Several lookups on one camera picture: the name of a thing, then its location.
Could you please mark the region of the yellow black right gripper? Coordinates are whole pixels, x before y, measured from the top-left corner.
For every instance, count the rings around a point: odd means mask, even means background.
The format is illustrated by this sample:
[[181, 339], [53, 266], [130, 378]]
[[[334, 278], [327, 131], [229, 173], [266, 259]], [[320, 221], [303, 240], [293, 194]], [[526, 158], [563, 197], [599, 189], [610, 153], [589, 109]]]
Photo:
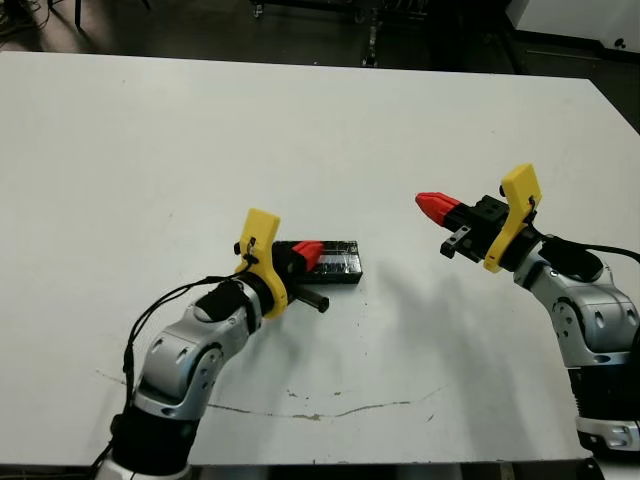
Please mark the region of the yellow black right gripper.
[[418, 193], [415, 202], [450, 231], [442, 255], [460, 254], [492, 273], [513, 272], [539, 242], [532, 223], [542, 194], [533, 166], [515, 167], [501, 180], [499, 193], [499, 198], [485, 195], [471, 206], [442, 192]]

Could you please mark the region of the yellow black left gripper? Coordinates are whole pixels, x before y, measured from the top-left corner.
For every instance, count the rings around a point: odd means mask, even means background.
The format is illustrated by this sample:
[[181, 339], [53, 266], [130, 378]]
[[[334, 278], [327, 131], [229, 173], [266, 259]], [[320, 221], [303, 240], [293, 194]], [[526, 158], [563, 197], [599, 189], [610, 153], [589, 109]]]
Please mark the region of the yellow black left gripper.
[[256, 293], [261, 317], [278, 317], [296, 300], [326, 312], [329, 299], [303, 286], [303, 277], [318, 264], [324, 243], [277, 242], [279, 225], [278, 216], [255, 208], [249, 210], [234, 247], [241, 257], [236, 273]]

